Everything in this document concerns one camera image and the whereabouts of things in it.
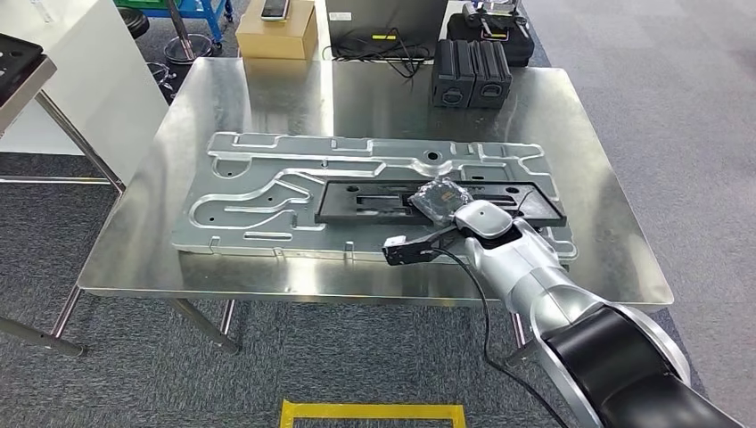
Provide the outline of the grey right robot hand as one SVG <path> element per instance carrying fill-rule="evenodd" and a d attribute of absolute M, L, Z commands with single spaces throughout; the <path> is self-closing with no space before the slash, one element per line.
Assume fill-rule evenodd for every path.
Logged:
<path fill-rule="evenodd" d="M 454 214 L 473 201 L 471 194 L 449 177 L 436 177 L 408 197 L 409 202 L 437 226 L 448 226 Z"/>

